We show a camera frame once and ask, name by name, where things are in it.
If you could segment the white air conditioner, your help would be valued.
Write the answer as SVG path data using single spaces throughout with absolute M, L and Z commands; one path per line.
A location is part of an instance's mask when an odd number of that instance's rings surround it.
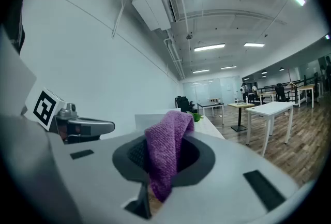
M 166 31 L 180 20 L 177 0 L 132 0 L 132 5 L 151 31 Z

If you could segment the green potted plant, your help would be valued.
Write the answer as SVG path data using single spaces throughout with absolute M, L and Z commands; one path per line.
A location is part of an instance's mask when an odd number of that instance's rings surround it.
M 199 122 L 201 119 L 203 119 L 203 115 L 199 114 L 198 112 L 189 112 L 187 111 L 188 114 L 190 114 L 193 118 L 193 121 L 195 123 Z

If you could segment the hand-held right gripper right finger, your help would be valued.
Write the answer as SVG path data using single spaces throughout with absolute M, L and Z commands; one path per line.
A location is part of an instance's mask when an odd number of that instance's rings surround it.
M 285 199 L 298 191 L 290 176 L 246 146 L 199 132 L 188 138 L 214 151 L 214 167 L 198 184 L 174 187 L 154 215 L 156 224 L 244 224 L 266 215 L 267 209 L 244 177 L 255 170 Z

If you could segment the black-topped white table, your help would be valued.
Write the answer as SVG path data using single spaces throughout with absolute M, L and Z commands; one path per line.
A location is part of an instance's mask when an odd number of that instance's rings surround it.
M 202 113 L 205 116 L 206 110 L 211 109 L 212 111 L 212 117 L 215 116 L 215 108 L 220 108 L 221 110 L 221 123 L 224 124 L 224 104 L 220 102 L 214 102 L 214 101 L 207 101 L 207 102 L 200 102 L 197 103 L 198 110 L 202 109 Z

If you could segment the purple cloth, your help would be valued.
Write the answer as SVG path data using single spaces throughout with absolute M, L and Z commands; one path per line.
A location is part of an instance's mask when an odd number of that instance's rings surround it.
M 145 129 L 151 188 L 160 202 L 171 193 L 171 179 L 177 174 L 182 139 L 187 131 L 194 131 L 193 116 L 180 111 L 169 111 L 160 122 Z

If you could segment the group of ceiling light strips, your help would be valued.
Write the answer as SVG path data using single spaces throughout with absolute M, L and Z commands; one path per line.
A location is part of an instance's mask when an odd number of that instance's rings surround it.
M 211 52 L 235 68 L 248 50 L 270 46 L 272 36 L 294 26 L 307 0 L 185 0 L 192 54 Z

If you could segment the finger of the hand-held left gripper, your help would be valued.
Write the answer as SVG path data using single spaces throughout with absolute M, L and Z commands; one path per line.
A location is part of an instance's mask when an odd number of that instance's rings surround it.
M 78 134 L 82 137 L 96 137 L 115 130 L 115 123 L 86 117 L 77 117 L 67 121 L 69 135 Z

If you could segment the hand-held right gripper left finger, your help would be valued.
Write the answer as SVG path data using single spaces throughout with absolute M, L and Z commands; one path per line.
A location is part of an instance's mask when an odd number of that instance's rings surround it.
M 141 183 L 124 179 L 112 162 L 113 152 L 138 133 L 65 145 L 49 133 L 59 173 L 78 207 L 83 224 L 148 224 L 125 209 L 138 198 Z

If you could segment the light wood desk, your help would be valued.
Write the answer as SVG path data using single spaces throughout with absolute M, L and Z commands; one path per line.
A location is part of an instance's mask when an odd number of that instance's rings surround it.
M 315 85 L 312 84 L 312 85 L 305 85 L 305 86 L 301 86 L 297 89 L 297 104 L 298 106 L 300 107 L 301 105 L 301 98 L 300 98 L 300 94 L 302 92 L 305 92 L 306 94 L 306 102 L 308 100 L 308 95 L 307 95 L 307 92 L 310 91 L 311 93 L 311 107 L 314 108 L 314 99 L 315 99 L 315 96 L 314 96 L 314 88 L 315 88 Z

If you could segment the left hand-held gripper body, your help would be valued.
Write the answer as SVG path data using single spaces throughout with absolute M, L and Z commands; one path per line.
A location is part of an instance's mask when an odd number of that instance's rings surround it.
M 45 87 L 32 91 L 32 102 L 27 104 L 26 113 L 47 132 L 59 135 L 63 141 L 78 135 L 78 126 L 69 123 L 78 117 L 76 105 L 66 102 Z

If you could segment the yellow-topped pedestal table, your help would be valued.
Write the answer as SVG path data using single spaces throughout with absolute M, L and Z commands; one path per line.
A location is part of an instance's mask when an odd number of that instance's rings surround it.
M 254 104 L 238 102 L 238 103 L 229 103 L 228 106 L 238 109 L 238 123 L 236 126 L 231 126 L 231 128 L 236 132 L 241 132 L 241 131 L 247 130 L 247 128 L 245 126 L 241 125 L 242 109 L 254 107 Z

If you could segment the black office chair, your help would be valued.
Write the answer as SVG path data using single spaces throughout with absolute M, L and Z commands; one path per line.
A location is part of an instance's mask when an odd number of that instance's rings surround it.
M 177 108 L 180 108 L 182 112 L 198 113 L 198 110 L 194 108 L 193 101 L 189 101 L 185 96 L 178 96 L 175 98 Z
M 277 83 L 277 85 L 275 87 L 275 91 L 277 94 L 277 101 L 280 101 L 280 102 L 289 102 L 290 101 L 290 97 L 287 97 L 285 95 L 284 87 L 282 86 L 281 83 Z

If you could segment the beige checked tablecloth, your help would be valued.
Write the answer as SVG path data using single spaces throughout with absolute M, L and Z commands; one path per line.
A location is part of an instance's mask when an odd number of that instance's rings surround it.
M 194 130 L 216 138 L 224 139 L 219 130 L 211 123 L 207 116 L 202 116 L 198 122 L 194 123 Z

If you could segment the white microwave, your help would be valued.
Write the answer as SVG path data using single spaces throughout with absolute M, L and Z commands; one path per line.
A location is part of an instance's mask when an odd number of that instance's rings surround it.
M 161 110 L 152 110 L 149 112 L 144 112 L 140 114 L 135 114 L 134 119 L 136 123 L 136 130 L 137 131 L 144 131 L 145 129 L 157 124 L 160 122 L 163 117 L 169 112 L 169 111 L 181 111 L 180 108 L 174 108 L 174 109 L 161 109 Z

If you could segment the person's black clothing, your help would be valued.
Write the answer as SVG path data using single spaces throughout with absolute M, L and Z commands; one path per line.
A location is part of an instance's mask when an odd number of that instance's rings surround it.
M 21 53 L 25 40 L 25 31 L 22 24 L 22 6 L 23 0 L 13 0 L 4 22 L 8 38 L 18 54 Z

